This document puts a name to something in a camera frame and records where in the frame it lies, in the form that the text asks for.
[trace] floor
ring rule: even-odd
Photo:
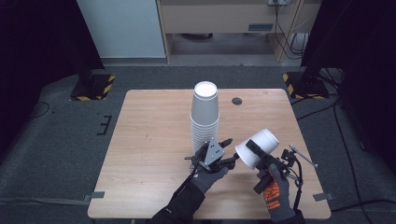
[[[294,49],[306,45],[307,35],[298,34]],[[300,66],[301,57],[285,49],[288,57],[277,62],[266,34],[175,35],[170,63],[165,59],[104,59],[105,66]]]

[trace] hand-held gripper device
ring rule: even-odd
[[[290,174],[290,168],[294,165],[294,163],[297,160],[297,158],[294,155],[294,151],[288,151],[286,149],[283,150],[281,159],[276,159],[270,154],[267,154],[264,152],[255,142],[253,142],[251,139],[249,139],[246,143],[246,146],[254,153],[256,154],[259,158],[260,161],[256,165],[256,168],[259,171],[262,170],[267,170],[270,164],[276,165],[276,168],[279,170],[279,172],[285,176],[285,177],[291,177],[294,180],[299,182],[299,185],[303,184],[303,180],[299,179],[297,176],[291,175]],[[267,172],[260,180],[260,182],[253,188],[256,193],[261,194],[264,189],[271,184],[273,181],[273,178],[271,175]]]
[[[186,157],[186,160],[192,160],[192,163],[199,162],[209,173],[216,173],[222,168],[227,167],[232,170],[235,167],[235,162],[239,159],[237,153],[229,159],[222,160],[224,155],[224,148],[231,144],[232,138],[218,143],[216,138],[211,138],[198,151],[197,155],[193,157]]]
[[[297,160],[295,153],[299,154],[303,159],[308,161],[311,165],[313,165],[315,168],[318,167],[317,164],[314,164],[312,161],[310,161],[306,156],[303,155],[300,151],[297,150],[297,148],[294,145],[289,145],[291,151],[284,149],[281,159],[274,158],[270,154],[264,152],[254,141],[249,139],[246,143],[247,148],[249,148],[254,154],[256,154],[258,157],[260,157],[260,161],[257,163],[255,166],[259,171],[267,171],[268,167],[270,164],[274,164],[276,168],[279,170],[279,172],[285,176],[285,177],[290,177],[294,179],[294,184],[298,188],[296,199],[294,201],[294,206],[293,209],[296,210],[298,207],[298,204],[300,202],[301,198],[301,187],[303,186],[303,171],[302,171],[302,166],[300,162]],[[298,164],[299,167],[299,175],[294,173],[295,175],[291,175],[290,171],[293,171],[291,167],[294,165],[294,163]],[[269,174],[269,172],[266,172],[263,176],[259,176],[260,182],[253,188],[256,193],[261,194],[265,188],[267,188],[268,185],[271,184],[273,181],[272,176]]]

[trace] sleeve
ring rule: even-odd
[[[272,224],[305,224],[305,219],[302,211],[294,210],[296,215],[280,222],[271,222]]]
[[[152,217],[149,224],[192,223],[192,216],[204,199],[205,195],[189,183],[175,199]]]

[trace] yellow and black hazard tape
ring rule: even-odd
[[[325,99],[326,96],[323,94],[299,94],[295,92],[295,89],[293,88],[290,78],[288,74],[283,74],[283,80],[285,81],[286,87],[288,88],[288,92],[291,98],[293,99],[305,99],[305,98],[311,98],[311,99]]]
[[[105,99],[107,97],[107,95],[108,95],[108,92],[111,89],[111,86],[113,85],[113,81],[114,81],[115,77],[116,76],[114,76],[114,75],[109,76],[107,84],[106,84],[106,86],[105,86],[105,88],[103,90],[103,93],[101,95],[95,95],[95,96],[84,96],[84,95],[81,95],[81,96],[71,97],[70,100],[72,100],[72,101],[90,101],[90,100],[103,100],[103,99]]]

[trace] white cabinet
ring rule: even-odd
[[[78,0],[101,58],[165,58],[155,0]]]

